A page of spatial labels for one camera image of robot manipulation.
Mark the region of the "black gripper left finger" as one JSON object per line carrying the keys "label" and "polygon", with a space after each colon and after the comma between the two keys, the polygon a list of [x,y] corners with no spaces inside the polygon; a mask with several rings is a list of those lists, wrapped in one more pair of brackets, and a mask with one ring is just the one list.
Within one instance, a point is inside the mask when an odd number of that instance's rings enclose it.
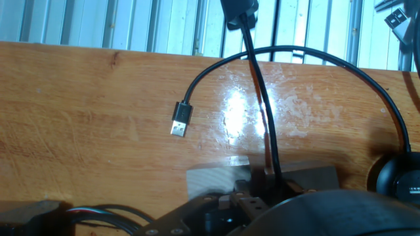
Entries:
{"label": "black gripper left finger", "polygon": [[133,233],[134,236],[238,236],[269,209],[246,191],[196,197]]}

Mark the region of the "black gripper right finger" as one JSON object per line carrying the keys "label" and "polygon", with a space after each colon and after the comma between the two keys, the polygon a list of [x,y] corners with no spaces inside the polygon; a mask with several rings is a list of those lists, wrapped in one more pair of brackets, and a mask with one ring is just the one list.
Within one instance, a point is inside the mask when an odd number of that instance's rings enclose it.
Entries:
{"label": "black gripper right finger", "polygon": [[294,181],[285,181],[283,184],[283,194],[285,197],[296,197],[299,195],[314,193],[317,189],[304,189]]}

